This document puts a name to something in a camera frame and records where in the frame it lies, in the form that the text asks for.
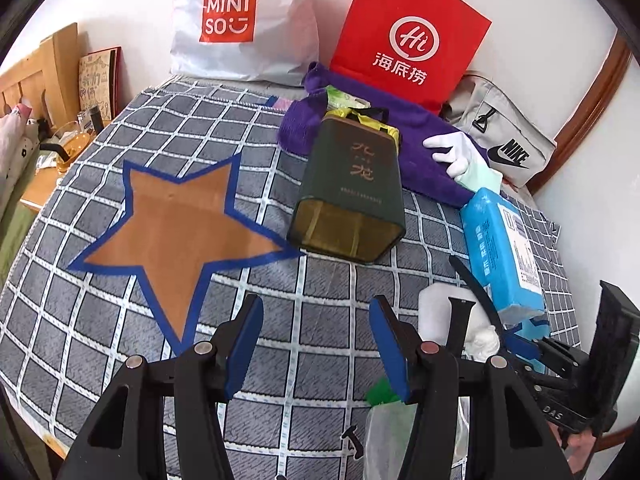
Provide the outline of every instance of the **checkered bed sheet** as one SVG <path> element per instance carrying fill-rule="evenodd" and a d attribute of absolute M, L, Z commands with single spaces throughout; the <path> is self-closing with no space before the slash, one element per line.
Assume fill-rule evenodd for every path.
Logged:
<path fill-rule="evenodd" d="M 0 298 L 0 381 L 64 444 L 128 356 L 171 356 L 134 276 L 66 270 L 123 214 L 123 160 L 183 176 L 242 151 L 235 207 L 284 236 L 305 161 L 277 146 L 282 114 L 267 100 L 198 82 L 142 92 L 81 155 L 38 216 Z M 435 281 L 459 285 L 447 258 L 466 258 L 458 211 L 407 191 L 403 197 L 406 237 L 373 265 L 310 253 L 212 276 L 196 340 L 235 316 L 246 292 L 260 294 L 265 307 L 242 391 L 218 408 L 237 480 L 362 478 L 362 460 L 341 436 L 356 425 L 364 440 L 364 395 L 383 375 L 367 301 L 385 294 L 400 319 L 417 325 L 419 291 Z M 538 212 L 518 207 L 552 331 L 579 344 L 557 233 Z M 168 472 L 177 477 L 171 399 L 164 440 Z M 452 478 L 463 478 L 463 469 L 454 468 Z"/>

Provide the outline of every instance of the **mint green glove cuff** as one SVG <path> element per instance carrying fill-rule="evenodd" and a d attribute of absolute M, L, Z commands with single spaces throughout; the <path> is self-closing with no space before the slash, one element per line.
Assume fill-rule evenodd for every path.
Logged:
<path fill-rule="evenodd" d="M 502 173 L 489 168 L 483 160 L 482 163 L 472 162 L 465 173 L 457 176 L 454 180 L 460 184 L 460 186 L 466 187 L 474 193 L 481 187 L 485 187 L 494 193 L 500 194 Z"/>

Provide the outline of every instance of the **wooden headboard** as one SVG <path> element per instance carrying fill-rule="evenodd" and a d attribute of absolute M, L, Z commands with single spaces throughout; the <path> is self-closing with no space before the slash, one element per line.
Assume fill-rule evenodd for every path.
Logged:
<path fill-rule="evenodd" d="M 0 117 L 26 99 L 31 117 L 54 129 L 78 120 L 78 60 L 78 24 L 72 23 L 0 75 Z"/>

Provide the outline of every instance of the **nike swoosh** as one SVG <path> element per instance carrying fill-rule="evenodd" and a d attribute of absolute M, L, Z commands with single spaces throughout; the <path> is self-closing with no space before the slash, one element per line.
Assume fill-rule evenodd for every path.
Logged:
<path fill-rule="evenodd" d="M 499 164 L 506 164 L 507 166 L 515 166 L 516 168 L 522 168 L 523 170 L 529 169 L 526 166 L 523 166 L 522 164 L 513 162 L 510 158 L 504 158 L 502 155 L 500 155 L 500 153 L 498 153 L 498 150 L 500 150 L 501 147 L 502 146 L 494 146 L 486 150 L 486 154 L 492 161 L 498 162 Z"/>

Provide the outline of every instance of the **star-shaped cardboard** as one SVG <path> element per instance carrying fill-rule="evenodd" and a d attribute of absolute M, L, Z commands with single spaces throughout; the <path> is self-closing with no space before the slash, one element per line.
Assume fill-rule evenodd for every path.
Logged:
<path fill-rule="evenodd" d="M 212 273 L 300 252 L 234 209 L 240 153 L 183 178 L 125 161 L 125 213 L 69 269 L 132 275 L 175 354 L 193 344 Z"/>

